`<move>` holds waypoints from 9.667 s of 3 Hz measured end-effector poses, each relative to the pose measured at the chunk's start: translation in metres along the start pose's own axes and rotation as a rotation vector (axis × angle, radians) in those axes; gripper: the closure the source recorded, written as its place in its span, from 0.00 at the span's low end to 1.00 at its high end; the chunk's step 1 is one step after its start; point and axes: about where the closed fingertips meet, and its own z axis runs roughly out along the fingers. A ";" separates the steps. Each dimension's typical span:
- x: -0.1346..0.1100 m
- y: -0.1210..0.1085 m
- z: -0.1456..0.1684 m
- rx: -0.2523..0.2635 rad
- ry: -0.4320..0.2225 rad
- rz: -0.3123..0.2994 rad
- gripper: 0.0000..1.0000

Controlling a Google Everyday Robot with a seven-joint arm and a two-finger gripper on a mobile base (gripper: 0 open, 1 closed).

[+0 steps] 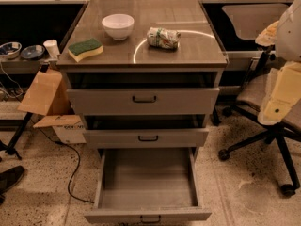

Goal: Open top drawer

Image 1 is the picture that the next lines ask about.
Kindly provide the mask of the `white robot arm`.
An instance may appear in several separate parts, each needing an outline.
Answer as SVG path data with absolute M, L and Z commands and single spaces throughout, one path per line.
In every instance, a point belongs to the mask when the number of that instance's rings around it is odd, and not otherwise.
M 294 0 L 255 42 L 274 45 L 277 56 L 286 60 L 279 70 L 269 72 L 258 115 L 259 123 L 273 125 L 281 122 L 301 99 L 301 0 Z

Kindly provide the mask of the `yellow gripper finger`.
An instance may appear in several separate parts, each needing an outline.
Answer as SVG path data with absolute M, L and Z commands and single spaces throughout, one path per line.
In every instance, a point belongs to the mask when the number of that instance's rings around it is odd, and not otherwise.
M 272 68 L 267 75 L 258 122 L 263 125 L 281 122 L 300 99 L 301 63 L 287 61 L 279 70 Z

